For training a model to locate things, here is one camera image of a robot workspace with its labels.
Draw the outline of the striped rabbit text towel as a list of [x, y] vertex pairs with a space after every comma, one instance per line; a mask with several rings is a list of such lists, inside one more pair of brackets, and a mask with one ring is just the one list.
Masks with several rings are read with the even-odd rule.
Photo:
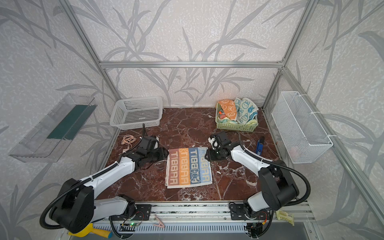
[[170, 149], [166, 167], [168, 189], [206, 186], [213, 183], [207, 147]]

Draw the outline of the orange rabbit pattern towel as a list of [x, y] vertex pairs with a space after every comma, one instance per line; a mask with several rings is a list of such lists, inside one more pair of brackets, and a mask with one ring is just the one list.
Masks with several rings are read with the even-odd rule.
[[237, 108], [233, 100], [225, 99], [218, 102], [219, 104], [219, 119], [228, 119], [231, 121], [237, 120]]

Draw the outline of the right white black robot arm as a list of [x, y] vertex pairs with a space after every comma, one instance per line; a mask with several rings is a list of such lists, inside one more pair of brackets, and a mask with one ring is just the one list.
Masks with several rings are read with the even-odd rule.
[[244, 146], [241, 134], [237, 134], [237, 142], [233, 142], [226, 131], [212, 134], [209, 137], [211, 148], [207, 150], [205, 159], [209, 162], [231, 159], [258, 177], [260, 191], [244, 200], [245, 212], [278, 211], [284, 206], [301, 204], [309, 198], [311, 185], [302, 173], [283, 161], [272, 161], [250, 151]]

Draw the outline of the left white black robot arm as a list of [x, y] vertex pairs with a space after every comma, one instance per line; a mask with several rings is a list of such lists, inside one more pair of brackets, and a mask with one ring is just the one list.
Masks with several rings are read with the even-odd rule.
[[66, 229], [72, 234], [104, 218], [135, 216], [135, 200], [119, 195], [99, 200], [98, 196], [123, 177], [138, 171], [146, 164], [166, 160], [169, 151], [160, 146], [159, 138], [147, 135], [131, 149], [120, 154], [117, 161], [101, 171], [80, 180], [69, 179], [58, 196], [43, 210], [39, 222], [47, 230]]

